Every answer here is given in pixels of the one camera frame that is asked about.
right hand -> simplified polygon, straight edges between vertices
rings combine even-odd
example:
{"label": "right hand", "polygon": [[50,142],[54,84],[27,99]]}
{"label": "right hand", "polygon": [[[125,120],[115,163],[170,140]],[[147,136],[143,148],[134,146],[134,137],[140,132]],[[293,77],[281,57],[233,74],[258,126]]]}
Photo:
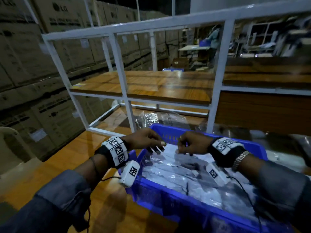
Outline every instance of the right hand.
{"label": "right hand", "polygon": [[207,148],[213,139],[213,137],[206,136],[199,132],[187,131],[180,136],[176,153],[189,153],[190,156],[193,154],[206,154]]}

hand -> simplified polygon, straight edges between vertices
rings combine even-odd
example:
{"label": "hand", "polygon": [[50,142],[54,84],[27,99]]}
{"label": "hand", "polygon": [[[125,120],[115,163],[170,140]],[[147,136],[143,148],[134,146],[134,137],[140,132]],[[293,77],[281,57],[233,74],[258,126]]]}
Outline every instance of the hand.
{"label": "hand", "polygon": [[160,154],[160,151],[164,151],[163,146],[166,146],[160,135],[150,128],[140,129],[130,135],[121,137],[121,139],[128,144],[128,151],[147,149],[152,153],[152,148],[157,154]]}
{"label": "hand", "polygon": [[178,150],[176,152],[181,154],[189,153],[190,156],[193,154],[206,154],[207,148],[212,141],[212,137],[205,136],[199,132],[187,131],[181,135],[177,143]]}

worker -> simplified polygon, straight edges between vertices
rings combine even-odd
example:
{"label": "worker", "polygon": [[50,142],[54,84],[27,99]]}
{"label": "worker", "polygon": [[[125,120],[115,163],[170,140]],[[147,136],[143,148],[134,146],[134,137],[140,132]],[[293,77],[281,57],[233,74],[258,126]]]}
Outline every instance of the worker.
{"label": "worker", "polygon": [[217,24],[212,28],[212,33],[206,38],[211,42],[211,48],[209,49],[210,52],[210,62],[215,58],[215,54],[217,52],[217,48],[219,46],[219,35],[220,35],[220,28],[221,25]]}
{"label": "worker", "polygon": [[[302,232],[309,231],[310,180],[286,167],[254,157],[237,141],[223,139],[188,131],[180,137],[177,153],[211,153],[219,167],[239,171],[258,187],[264,196],[266,215],[288,220]],[[121,141],[127,151],[150,151],[152,148],[158,154],[166,145],[150,128],[123,136]],[[0,232],[62,233],[67,232],[71,225],[78,232],[86,229],[88,222],[84,214],[91,203],[91,192],[109,168],[119,168],[124,164],[116,167],[107,146],[101,146],[91,159],[74,170],[64,171],[43,186],[29,203],[0,226]]]}

white metal frame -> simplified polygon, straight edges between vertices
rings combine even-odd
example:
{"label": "white metal frame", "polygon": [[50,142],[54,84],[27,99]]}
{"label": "white metal frame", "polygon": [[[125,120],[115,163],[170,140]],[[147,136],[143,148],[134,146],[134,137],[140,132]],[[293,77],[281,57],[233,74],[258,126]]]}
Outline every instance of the white metal frame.
{"label": "white metal frame", "polygon": [[[76,95],[90,96],[90,97],[98,97],[98,98],[112,98],[118,101],[124,100],[124,104],[120,104],[121,106],[126,107],[127,116],[129,118],[129,123],[131,127],[131,131],[134,132],[136,129],[134,122],[134,115],[132,106],[145,108],[145,109],[154,109],[150,106],[141,106],[131,104],[131,101],[138,102],[146,102],[146,103],[155,103],[155,104],[167,104],[167,105],[175,105],[175,106],[183,106],[183,107],[191,107],[191,108],[200,108],[200,109],[209,109],[208,116],[208,124],[207,124],[207,133],[212,133],[218,101],[220,97],[221,91],[239,91],[239,92],[256,92],[256,93],[272,93],[272,94],[290,94],[290,95],[308,95],[311,96],[311,91],[308,90],[291,90],[291,89],[268,89],[268,88],[250,88],[250,87],[229,87],[223,86],[223,76],[225,72],[226,62],[227,62],[227,54],[229,49],[229,44],[231,41],[232,32],[234,29],[235,20],[239,19],[248,19],[254,17],[262,17],[267,15],[282,15],[288,13],[299,13],[306,12],[311,10],[311,0],[286,0],[286,1],[278,1],[278,2],[270,2],[258,5],[249,5],[242,7],[235,7],[229,9],[223,9],[218,11],[207,11],[194,13],[189,15],[179,15],[179,16],[171,16],[161,19],[153,19],[146,21],[138,21],[131,23],[122,23],[122,24],[113,24],[110,26],[99,26],[99,27],[91,27],[85,29],[76,29],[65,32],[57,32],[57,33],[49,33],[43,34],[42,38],[47,45],[47,49],[51,54],[51,57],[56,65],[59,74],[68,90],[68,93],[77,109],[78,114],[84,124],[84,127],[87,131],[92,131],[96,133],[101,133],[104,135],[118,135],[122,134],[114,133],[111,131],[106,131],[98,128],[94,128],[92,126],[96,125],[97,122],[103,117],[107,116],[109,113],[113,112],[119,105],[115,106],[109,112],[102,115],[100,118],[95,120],[93,123],[88,124],[83,110],[76,100]],[[172,0],[172,13],[175,13],[175,0]],[[193,105],[188,103],[178,103],[178,102],[169,102],[169,101],[161,101],[161,100],[150,100],[150,99],[138,99],[138,98],[129,98],[127,96],[127,82],[125,77],[125,71],[122,62],[121,50],[117,41],[117,35],[124,34],[132,34],[132,33],[150,33],[150,45],[152,48],[152,62],[153,62],[153,70],[156,70],[156,48],[155,48],[155,38],[154,31],[164,31],[164,30],[172,30],[172,29],[183,29],[188,25],[200,25],[203,23],[213,23],[213,22],[224,22],[223,34],[221,39],[221,45],[219,50],[218,64],[216,69],[216,78],[213,88],[212,102],[211,105]],[[106,41],[110,41],[115,64],[117,68],[117,72],[119,75],[119,81],[122,89],[122,96],[106,96],[106,95],[97,95],[97,94],[88,94],[88,93],[76,93],[71,92],[69,88],[71,87],[71,83],[68,79],[68,76],[64,70],[64,67],[60,61],[60,58],[54,48],[54,45],[51,41],[62,40],[62,39],[81,39],[81,38],[96,38],[96,37],[104,37],[103,39],[103,50],[105,52],[106,61],[110,62],[109,54],[107,53],[107,46],[105,47]],[[157,106],[158,110],[162,111],[172,111],[171,109],[161,109],[160,106]],[[189,113],[188,111],[177,111],[179,113]]]}

left hand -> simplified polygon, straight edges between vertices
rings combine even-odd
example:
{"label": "left hand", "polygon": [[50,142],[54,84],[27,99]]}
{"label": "left hand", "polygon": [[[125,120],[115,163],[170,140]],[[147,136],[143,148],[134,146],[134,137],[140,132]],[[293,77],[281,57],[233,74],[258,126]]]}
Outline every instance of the left hand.
{"label": "left hand", "polygon": [[127,142],[128,151],[133,149],[147,149],[152,153],[152,148],[157,154],[160,154],[160,151],[164,151],[163,146],[166,146],[160,135],[150,128],[143,128],[120,138]]}

